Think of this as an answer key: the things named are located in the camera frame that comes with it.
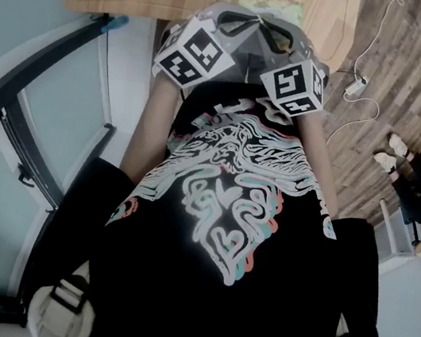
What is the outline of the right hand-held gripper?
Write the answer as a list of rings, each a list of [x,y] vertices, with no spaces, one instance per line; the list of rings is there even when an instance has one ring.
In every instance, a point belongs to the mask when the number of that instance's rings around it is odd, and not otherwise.
[[[291,118],[322,111],[330,69],[315,57],[314,46],[302,29],[265,15],[257,39],[265,62],[285,60],[283,66],[260,75],[274,106]]]

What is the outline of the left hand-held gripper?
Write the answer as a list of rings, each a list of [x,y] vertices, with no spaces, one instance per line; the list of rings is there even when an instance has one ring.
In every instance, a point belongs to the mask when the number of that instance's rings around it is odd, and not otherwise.
[[[218,77],[235,66],[232,52],[259,25],[259,16],[244,6],[215,2],[172,27],[153,61],[153,75],[164,73],[183,89]]]

